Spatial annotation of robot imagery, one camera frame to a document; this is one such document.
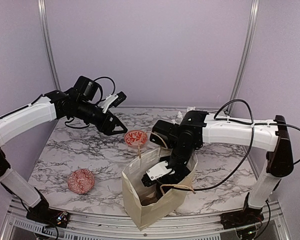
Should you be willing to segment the brown cardboard cup carrier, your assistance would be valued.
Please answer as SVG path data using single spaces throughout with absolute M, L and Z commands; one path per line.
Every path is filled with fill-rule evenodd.
M 148 206 L 150 204 L 155 204 L 161 197 L 162 197 L 162 195 L 160 193 L 153 192 L 153 193 L 141 198 L 140 204 L 142 206 Z

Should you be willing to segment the beige paper bag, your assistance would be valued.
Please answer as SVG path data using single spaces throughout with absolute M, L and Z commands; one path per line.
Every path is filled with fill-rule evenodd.
M 137 143 L 135 158 L 121 172 L 121 183 L 124 209 L 142 231 L 183 204 L 187 191 L 192 187 L 198 158 L 192 153 L 186 165 L 188 172 L 185 177 L 176 181 L 181 190 L 172 189 L 173 185 L 164 179 L 160 179 L 152 186 L 144 186 L 142 177 L 148 175 L 147 170 L 158 164 L 160 158 L 170 157 L 172 151 L 157 147 L 141 153 L 140 147 L 141 144 Z

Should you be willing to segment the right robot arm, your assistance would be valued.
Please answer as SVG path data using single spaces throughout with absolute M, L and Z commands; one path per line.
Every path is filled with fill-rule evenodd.
M 280 180 L 294 169 L 293 152 L 285 118 L 273 120 L 218 118 L 207 111 L 191 110 L 180 124 L 158 120 L 152 127 L 150 141 L 171 149 L 142 177 L 146 187 L 154 184 L 178 184 L 189 173 L 187 164 L 192 153 L 204 144 L 233 144 L 266 151 L 266 162 L 256 184 L 246 198 L 237 219 L 248 224 L 257 216 Z

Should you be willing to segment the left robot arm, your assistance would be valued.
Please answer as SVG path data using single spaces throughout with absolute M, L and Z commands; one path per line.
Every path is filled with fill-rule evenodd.
M 30 129 L 64 117 L 94 125 L 106 136 L 125 134 L 128 129 L 110 109 L 125 101 L 126 94 L 114 91 L 92 103 L 97 92 L 102 93 L 103 89 L 96 79 L 80 76 L 68 90 L 41 94 L 33 102 L 0 116 L 0 183 L 26 203 L 43 223 L 50 222 L 54 216 L 48 201 L 11 167 L 1 148 Z

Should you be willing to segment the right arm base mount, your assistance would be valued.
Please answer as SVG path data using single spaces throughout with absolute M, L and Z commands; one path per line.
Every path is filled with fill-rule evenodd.
M 220 223 L 225 230 L 255 224 L 262 222 L 265 219 L 261 208 L 255 209 L 249 207 L 249 195 L 250 193 L 248 193 L 245 197 L 243 209 L 222 213 L 220 215 Z

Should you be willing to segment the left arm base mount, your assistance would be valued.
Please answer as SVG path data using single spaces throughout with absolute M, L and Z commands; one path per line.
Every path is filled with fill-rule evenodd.
M 48 224 L 48 226 L 66 228 L 70 214 L 66 210 L 56 210 L 49 206 L 46 198 L 39 192 L 40 202 L 34 207 L 28 207 L 26 218 L 35 222 Z

